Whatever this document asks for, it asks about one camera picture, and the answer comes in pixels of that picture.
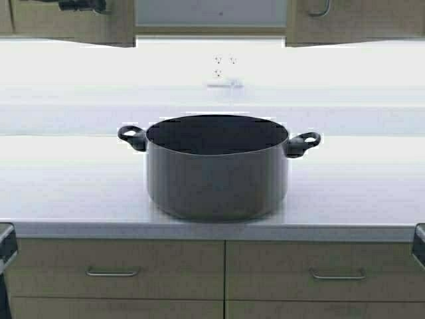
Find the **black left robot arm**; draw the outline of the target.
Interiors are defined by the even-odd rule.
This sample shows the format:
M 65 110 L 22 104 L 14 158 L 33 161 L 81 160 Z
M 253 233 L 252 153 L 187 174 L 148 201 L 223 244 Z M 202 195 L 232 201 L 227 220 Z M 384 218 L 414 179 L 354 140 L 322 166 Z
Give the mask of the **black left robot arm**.
M 67 0 L 59 1 L 61 11 L 93 11 L 103 13 L 106 11 L 105 0 Z

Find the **right metal robot base bracket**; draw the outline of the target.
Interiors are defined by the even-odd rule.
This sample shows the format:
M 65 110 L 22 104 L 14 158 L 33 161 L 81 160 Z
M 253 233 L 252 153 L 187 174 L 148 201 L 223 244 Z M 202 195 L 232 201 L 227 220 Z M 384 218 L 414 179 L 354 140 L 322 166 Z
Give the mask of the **right metal robot base bracket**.
M 424 224 L 419 223 L 414 230 L 414 238 L 412 242 L 412 256 L 418 264 L 425 267 L 425 247 L 424 247 Z

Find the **left metal robot base bracket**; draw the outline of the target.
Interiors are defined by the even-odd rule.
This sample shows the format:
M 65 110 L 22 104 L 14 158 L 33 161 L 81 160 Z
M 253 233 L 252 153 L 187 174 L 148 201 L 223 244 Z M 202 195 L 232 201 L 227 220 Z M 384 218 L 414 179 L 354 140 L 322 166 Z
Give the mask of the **left metal robot base bracket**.
M 14 224 L 1 223 L 1 274 L 16 259 L 19 249 Z

